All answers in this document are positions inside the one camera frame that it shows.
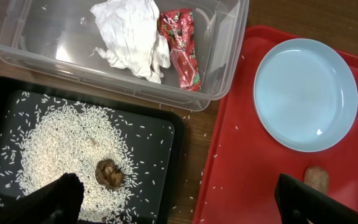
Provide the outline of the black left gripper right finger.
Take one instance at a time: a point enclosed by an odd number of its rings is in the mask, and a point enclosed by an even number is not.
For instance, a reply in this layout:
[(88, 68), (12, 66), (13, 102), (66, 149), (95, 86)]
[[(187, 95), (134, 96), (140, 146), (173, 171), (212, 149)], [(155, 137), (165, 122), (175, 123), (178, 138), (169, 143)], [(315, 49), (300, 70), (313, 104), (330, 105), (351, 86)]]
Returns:
[(275, 201), (282, 224), (358, 223), (358, 212), (288, 174), (280, 174)]

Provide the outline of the light blue plate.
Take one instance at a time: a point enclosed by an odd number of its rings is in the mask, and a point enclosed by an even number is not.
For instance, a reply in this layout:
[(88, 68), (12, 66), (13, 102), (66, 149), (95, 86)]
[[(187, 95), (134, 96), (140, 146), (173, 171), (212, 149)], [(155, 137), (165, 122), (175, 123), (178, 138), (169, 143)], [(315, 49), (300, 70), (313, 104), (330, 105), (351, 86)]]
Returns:
[(350, 131), (358, 90), (345, 60), (328, 45), (296, 38), (277, 44), (255, 73), (253, 102), (265, 130), (300, 152), (335, 146)]

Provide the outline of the brown carrot-like vegetable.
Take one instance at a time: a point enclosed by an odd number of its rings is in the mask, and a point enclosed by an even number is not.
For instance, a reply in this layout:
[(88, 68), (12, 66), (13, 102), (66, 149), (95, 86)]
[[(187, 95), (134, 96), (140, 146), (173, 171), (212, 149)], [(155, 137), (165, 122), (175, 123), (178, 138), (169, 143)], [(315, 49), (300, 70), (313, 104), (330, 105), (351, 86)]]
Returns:
[(315, 190), (327, 194), (329, 188), (329, 174), (326, 170), (311, 166), (305, 170), (303, 183)]

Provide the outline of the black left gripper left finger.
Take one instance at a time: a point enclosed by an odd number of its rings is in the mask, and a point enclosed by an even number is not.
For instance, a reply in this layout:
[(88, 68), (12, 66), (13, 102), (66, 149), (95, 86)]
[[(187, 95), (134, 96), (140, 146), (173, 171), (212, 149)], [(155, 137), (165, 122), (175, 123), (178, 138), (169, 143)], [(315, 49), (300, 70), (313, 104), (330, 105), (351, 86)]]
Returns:
[(59, 179), (0, 209), (0, 224), (76, 223), (85, 187), (74, 173)]

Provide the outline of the white rice pile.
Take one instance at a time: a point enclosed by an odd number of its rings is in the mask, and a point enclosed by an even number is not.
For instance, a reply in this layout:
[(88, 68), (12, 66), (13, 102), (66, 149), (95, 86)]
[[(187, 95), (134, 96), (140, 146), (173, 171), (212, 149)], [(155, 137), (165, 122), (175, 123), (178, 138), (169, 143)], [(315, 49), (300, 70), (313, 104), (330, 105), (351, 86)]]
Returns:
[[(21, 168), (16, 181), (22, 198), (74, 173), (85, 187), (79, 220), (83, 223), (111, 223), (126, 207), (135, 180), (134, 161), (128, 146), (109, 121), (108, 112), (100, 106), (82, 110), (73, 105), (49, 109), (35, 126), (21, 137)], [(117, 190), (108, 190), (96, 181), (99, 161), (112, 159), (124, 174)]]

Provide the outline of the dark food scrap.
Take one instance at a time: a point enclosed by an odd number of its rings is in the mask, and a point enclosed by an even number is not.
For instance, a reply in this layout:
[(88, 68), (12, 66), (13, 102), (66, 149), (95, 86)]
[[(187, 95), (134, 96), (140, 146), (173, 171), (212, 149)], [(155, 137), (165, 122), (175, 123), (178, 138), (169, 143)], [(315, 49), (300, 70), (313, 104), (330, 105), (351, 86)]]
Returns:
[(124, 174), (112, 159), (105, 159), (97, 163), (95, 177), (99, 185), (108, 190), (117, 190), (122, 185)]

